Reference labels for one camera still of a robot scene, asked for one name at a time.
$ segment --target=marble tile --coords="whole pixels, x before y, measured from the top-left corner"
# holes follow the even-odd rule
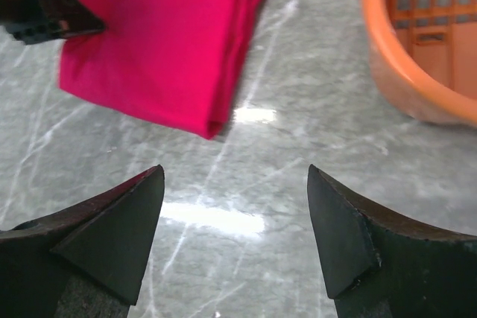
[[[403,214],[477,234],[477,132],[379,95],[360,0],[268,0],[218,141],[55,86],[60,42],[0,34],[0,229],[161,164],[166,193],[132,318],[335,317],[306,201],[309,164]]]

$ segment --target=folded red fabric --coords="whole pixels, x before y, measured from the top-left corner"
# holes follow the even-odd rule
[[[228,121],[261,0],[81,0],[102,34],[66,41],[60,88],[211,139]]]

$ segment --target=red towel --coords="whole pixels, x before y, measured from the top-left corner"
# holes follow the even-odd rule
[[[68,40],[60,88],[211,139],[228,121],[261,0],[81,0],[102,34]]]

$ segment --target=plastic basket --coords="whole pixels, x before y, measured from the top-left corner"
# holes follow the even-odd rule
[[[363,0],[385,98],[435,123],[477,126],[477,0]]]

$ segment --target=cloth fold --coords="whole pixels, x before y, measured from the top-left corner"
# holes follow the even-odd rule
[[[262,0],[81,0],[102,34],[66,41],[60,88],[206,139],[230,116]]]

